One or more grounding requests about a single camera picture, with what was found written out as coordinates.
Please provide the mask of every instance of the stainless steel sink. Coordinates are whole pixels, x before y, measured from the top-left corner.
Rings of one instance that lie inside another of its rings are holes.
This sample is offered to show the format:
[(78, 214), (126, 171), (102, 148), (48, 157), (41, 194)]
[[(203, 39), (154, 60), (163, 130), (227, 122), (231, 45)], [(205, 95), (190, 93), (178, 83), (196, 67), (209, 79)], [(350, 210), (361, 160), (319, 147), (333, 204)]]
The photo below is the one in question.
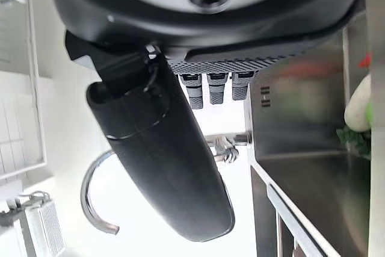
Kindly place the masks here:
[(345, 104), (368, 73), (366, 18), (333, 39), (259, 72), (245, 102), (258, 256), (292, 256), (292, 228), (268, 196), (286, 199), (320, 256), (368, 254), (370, 162), (341, 145)]

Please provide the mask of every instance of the dish rack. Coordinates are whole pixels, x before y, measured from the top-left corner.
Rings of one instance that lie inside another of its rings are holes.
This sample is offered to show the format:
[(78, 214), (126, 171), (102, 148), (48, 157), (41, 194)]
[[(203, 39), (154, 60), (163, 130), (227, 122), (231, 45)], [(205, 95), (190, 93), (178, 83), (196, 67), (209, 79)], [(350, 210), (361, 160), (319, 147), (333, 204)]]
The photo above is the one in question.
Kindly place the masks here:
[(32, 0), (0, 2), (0, 185), (45, 166)]

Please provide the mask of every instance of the white wall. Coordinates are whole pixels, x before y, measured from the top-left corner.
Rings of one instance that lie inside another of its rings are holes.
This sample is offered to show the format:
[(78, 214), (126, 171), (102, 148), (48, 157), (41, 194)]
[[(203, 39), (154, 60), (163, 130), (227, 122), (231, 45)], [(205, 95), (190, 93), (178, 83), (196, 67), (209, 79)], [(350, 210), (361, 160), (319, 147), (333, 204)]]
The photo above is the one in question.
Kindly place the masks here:
[[(84, 97), (86, 87), (97, 75), (68, 59), (63, 46), (64, 27), (52, 0), (34, 0), (34, 11), (38, 65), (55, 80), (56, 98), (43, 104), (42, 113), (48, 170), (55, 176), (55, 184), (48, 190), (57, 201), (67, 244), (65, 256), (208, 256), (208, 248), (216, 255), (255, 255), (250, 172), (244, 156), (223, 172), (231, 187), (237, 219), (233, 232), (226, 237), (206, 244), (181, 239), (143, 202), (127, 174), (116, 170), (116, 163), (111, 164), (115, 166), (110, 171), (113, 176), (101, 177), (104, 181), (99, 183), (101, 188), (94, 202), (101, 216), (119, 224), (122, 231), (116, 237), (110, 236), (88, 223), (79, 203), (82, 177), (92, 160), (108, 147)], [(231, 110), (210, 106), (206, 100), (205, 109), (196, 112), (204, 134), (244, 130), (242, 102), (228, 105)], [(111, 192), (120, 198), (112, 199)], [(121, 202), (126, 205), (114, 209)], [(159, 226), (146, 226), (150, 220)]]

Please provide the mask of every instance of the white shelf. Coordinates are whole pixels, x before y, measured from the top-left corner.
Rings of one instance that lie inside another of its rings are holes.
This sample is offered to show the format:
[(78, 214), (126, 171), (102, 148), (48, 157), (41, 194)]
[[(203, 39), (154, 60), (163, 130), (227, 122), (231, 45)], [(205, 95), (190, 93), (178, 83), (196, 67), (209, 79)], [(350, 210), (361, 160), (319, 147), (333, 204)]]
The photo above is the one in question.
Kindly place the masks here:
[(40, 102), (53, 82), (39, 77), (32, 3), (0, 11), (0, 185), (46, 164)]

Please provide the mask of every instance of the wire shelf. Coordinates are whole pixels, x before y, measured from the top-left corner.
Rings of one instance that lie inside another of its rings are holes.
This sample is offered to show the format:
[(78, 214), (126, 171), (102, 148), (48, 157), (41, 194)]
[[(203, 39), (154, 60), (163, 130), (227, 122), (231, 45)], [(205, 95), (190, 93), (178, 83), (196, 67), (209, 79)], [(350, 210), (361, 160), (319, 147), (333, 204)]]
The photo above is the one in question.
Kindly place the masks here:
[(0, 9), (0, 185), (46, 164), (32, 2)]

